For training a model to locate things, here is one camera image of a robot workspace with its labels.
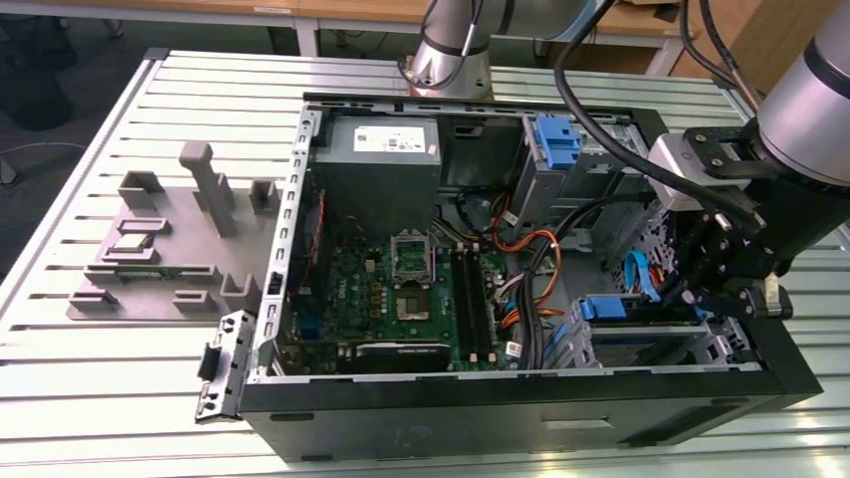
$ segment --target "floor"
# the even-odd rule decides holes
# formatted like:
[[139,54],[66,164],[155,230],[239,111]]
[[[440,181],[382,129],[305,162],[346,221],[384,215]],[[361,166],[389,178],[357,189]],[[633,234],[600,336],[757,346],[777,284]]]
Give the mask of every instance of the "floor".
[[[3,151],[42,142],[86,146],[150,47],[270,54],[274,38],[279,53],[298,55],[295,32],[289,29],[270,32],[262,27],[127,22],[125,31],[125,36],[113,40],[101,21],[70,19],[67,34],[79,62],[58,75],[75,106],[74,118],[66,124],[49,131],[26,131],[0,113],[0,156],[21,174],[14,187],[0,187],[0,279],[15,263],[85,150],[70,145],[39,145],[9,153]],[[414,52],[420,44],[416,35],[386,37],[381,33],[350,33],[342,41],[334,32],[323,32],[325,56],[394,60]],[[540,61],[530,42],[496,42],[496,65],[536,67]]]

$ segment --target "black cable cord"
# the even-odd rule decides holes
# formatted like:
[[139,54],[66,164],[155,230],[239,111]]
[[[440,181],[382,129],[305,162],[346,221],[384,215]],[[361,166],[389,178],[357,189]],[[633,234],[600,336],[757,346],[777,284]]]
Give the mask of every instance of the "black cable cord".
[[388,37],[390,36],[390,32],[386,32],[385,35],[382,35],[382,39],[378,41],[376,46],[370,50],[364,50],[357,45],[353,45],[352,43],[346,41],[346,36],[348,36],[346,32],[344,32],[342,34],[337,30],[330,30],[330,32],[341,41],[346,42],[346,46],[353,47],[353,49],[361,54],[362,59],[366,59],[368,56],[373,55],[376,52],[378,52],[382,49],[382,47],[385,46],[385,42],[388,42]]
[[[638,192],[638,193],[625,193],[616,194],[609,197],[604,197],[602,199],[596,200],[594,202],[585,204],[582,207],[576,209],[573,213],[558,223],[556,226],[554,235],[558,240],[564,239],[566,235],[570,233],[573,228],[582,223],[582,221],[590,217],[600,209],[606,207],[610,204],[618,202],[652,202],[657,198],[656,193],[653,192]],[[544,328],[541,326],[541,320],[537,314],[537,306],[534,304],[534,294],[533,294],[533,284],[534,284],[534,274],[544,264],[544,259],[546,257],[546,253],[552,251],[552,247],[549,247],[550,241],[546,239],[546,245],[537,249],[534,253],[534,258],[532,259],[532,265],[524,271],[525,277],[520,282],[520,285],[516,289],[516,303],[517,310],[520,312],[520,322],[524,326],[525,332],[525,343],[524,343],[524,355],[526,353],[526,347],[532,347],[530,352],[534,352],[534,355],[530,355],[530,362],[528,366],[532,368],[544,368]]]
[[520,295],[521,302],[517,307],[522,307],[525,314],[520,317],[526,317],[530,325],[532,337],[529,342],[532,343],[529,365],[532,369],[544,368],[544,326],[541,325],[541,318],[537,315],[537,306],[534,304],[534,274],[530,269],[525,271],[525,277],[522,278],[522,288]]
[[734,84],[738,86],[738,90],[744,95],[744,99],[753,107],[753,110],[759,112],[759,108],[761,105],[761,93],[753,86],[753,84],[744,77],[744,71],[738,66],[738,62],[732,55],[732,51],[726,46],[726,43],[720,36],[720,31],[717,30],[717,25],[714,23],[714,15],[712,13],[712,5],[709,0],[701,0],[701,9],[704,11],[704,23],[706,24],[706,32],[709,33],[709,38],[712,40],[712,44],[720,53],[720,57],[726,64],[726,67],[732,71],[732,78],[734,79]]
[[660,181],[662,184],[668,185],[673,189],[681,191],[688,196],[697,199],[704,207],[710,206],[716,208],[718,211],[726,214],[729,220],[744,229],[746,233],[756,233],[761,229],[761,223],[755,216],[755,213],[749,212],[744,209],[736,201],[725,197],[722,194],[718,194],[709,188],[700,186],[693,181],[680,177],[669,170],[664,169],[657,164],[648,161],[645,158],[640,157],[637,154],[632,152],[621,143],[612,137],[605,128],[597,123],[592,115],[585,110],[582,103],[580,102],[573,90],[570,89],[570,85],[568,84],[568,77],[565,75],[565,64],[566,59],[570,54],[576,51],[578,45],[582,43],[588,34],[593,30],[593,28],[600,23],[606,12],[610,10],[617,0],[606,0],[602,7],[594,13],[592,21],[585,24],[582,30],[578,35],[570,42],[568,48],[561,52],[561,56],[558,57],[558,61],[556,63],[556,86],[558,87],[558,93],[568,105],[568,108],[573,112],[576,119],[582,124],[582,126],[588,129],[588,132],[597,139],[600,144],[612,152],[612,154],[621,160],[624,163],[641,171],[649,177]]
[[[430,18],[430,14],[434,11],[434,7],[437,6],[437,1],[438,0],[432,0],[430,5],[428,6],[428,10],[425,11],[425,18],[424,18],[424,25],[421,26],[421,37],[426,37],[426,24],[428,24],[428,19]],[[470,21],[470,26],[472,25],[478,25],[478,19],[481,18],[481,11],[484,10],[484,0],[470,0],[472,2],[472,11],[473,11],[473,18]],[[464,64],[466,63],[466,56],[461,57],[461,61],[457,64],[457,68],[452,71],[452,74],[440,82],[437,83],[425,83],[425,82],[418,82],[414,81],[408,74],[409,71],[409,61],[405,58],[400,58],[400,60],[397,61],[397,67],[400,68],[400,73],[402,73],[402,78],[406,79],[406,81],[412,84],[412,86],[414,88],[420,88],[422,90],[442,90],[444,88],[446,88],[449,85],[452,85],[452,83],[454,82],[454,80],[457,79],[457,76],[461,74],[461,71],[464,70]]]
[[490,239],[485,235],[489,231],[478,230],[478,228],[473,224],[472,219],[469,218],[469,214],[466,214],[466,211],[464,210],[465,204],[466,204],[466,193],[461,191],[454,197],[454,212],[457,213],[457,217],[461,218],[461,222],[466,226],[466,229],[469,229],[469,233],[473,236],[478,237],[478,240],[489,242]]
[[720,53],[720,57],[722,62],[726,64],[726,67],[730,70],[738,69],[738,62],[734,60],[734,56],[732,55],[732,51],[726,46],[726,43],[722,41],[720,37],[720,31],[717,30],[717,25],[714,24],[714,15],[712,14],[712,5],[709,0],[701,0],[701,10],[704,15],[704,23],[706,24],[706,33],[709,34],[709,39],[712,40],[712,44]]
[[680,14],[680,36],[682,37],[682,45],[685,46],[689,55],[694,58],[694,61],[701,64],[701,66],[709,70],[714,75],[728,82],[730,85],[734,85],[734,78],[732,75],[725,72],[718,65],[716,65],[712,60],[701,53],[697,49],[697,45],[694,45],[694,39],[692,38],[692,32],[689,31],[689,4],[692,0],[682,0],[682,12]]
[[[573,228],[578,226],[588,217],[590,217],[600,209],[602,209],[604,207],[614,203],[618,203],[618,202],[648,203],[648,202],[652,202],[654,199],[656,199],[656,194],[652,192],[616,194],[613,196],[604,197],[602,199],[597,199],[594,202],[590,202],[585,204],[582,207],[580,207],[578,209],[576,209],[570,213],[570,215],[564,218],[564,220],[556,226],[556,230],[553,234],[556,235],[556,238],[561,241],[568,236]],[[544,264],[544,258],[546,257],[546,253],[550,250],[552,248],[549,247],[549,241],[548,241],[548,245],[545,247],[541,247],[537,250],[534,254],[534,258],[532,259],[533,271],[537,271],[541,268],[541,265]]]

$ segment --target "slotted metal surface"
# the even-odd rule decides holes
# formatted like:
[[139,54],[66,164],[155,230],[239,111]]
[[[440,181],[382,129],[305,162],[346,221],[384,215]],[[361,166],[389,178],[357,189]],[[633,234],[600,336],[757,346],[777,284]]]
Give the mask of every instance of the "slotted metal surface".
[[[741,123],[744,108],[710,83],[570,79],[588,104],[656,109],[672,130]],[[493,84],[500,100],[558,101],[550,72],[494,68]],[[177,156],[182,142],[198,139],[213,143],[213,165],[231,186],[285,177],[306,91],[404,95],[406,85],[389,62],[171,52],[142,64],[0,289],[0,475],[433,476],[433,466],[453,476],[850,472],[850,256],[836,236],[804,253],[784,280],[797,311],[787,326],[825,393],[677,447],[286,464],[247,424],[197,426],[195,371],[215,324],[73,322],[65,296],[121,209],[125,173],[153,170],[166,185],[190,184]]]

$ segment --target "motherboard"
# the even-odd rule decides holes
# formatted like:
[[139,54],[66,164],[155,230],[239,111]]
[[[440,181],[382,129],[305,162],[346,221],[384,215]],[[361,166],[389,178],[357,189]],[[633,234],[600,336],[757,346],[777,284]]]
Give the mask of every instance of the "motherboard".
[[[446,371],[505,369],[490,304],[502,271],[500,252],[477,246],[432,247],[428,237],[390,246],[336,248],[325,312],[297,311],[299,341],[282,344],[285,350],[298,349],[290,354],[298,358],[295,371],[362,372],[348,362],[365,351],[396,356],[389,362],[401,367],[370,365],[372,372],[404,371],[408,365],[401,356],[424,360],[444,356],[448,366],[436,366]],[[401,275],[421,279],[401,280]],[[293,373],[294,363],[285,365]]]

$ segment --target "ram slot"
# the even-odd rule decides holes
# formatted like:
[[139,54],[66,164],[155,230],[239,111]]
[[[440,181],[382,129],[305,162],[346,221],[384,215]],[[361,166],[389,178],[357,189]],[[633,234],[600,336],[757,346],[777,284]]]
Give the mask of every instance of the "ram slot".
[[484,297],[484,276],[478,253],[468,252],[464,256],[466,269],[466,293],[469,294],[469,313],[473,317],[476,329],[476,352],[478,359],[486,361],[493,352],[493,340],[490,338],[490,320],[488,318],[488,304]]
[[457,316],[457,342],[462,359],[476,352],[476,330],[469,308],[464,252],[452,252],[452,282],[454,285],[454,313]]

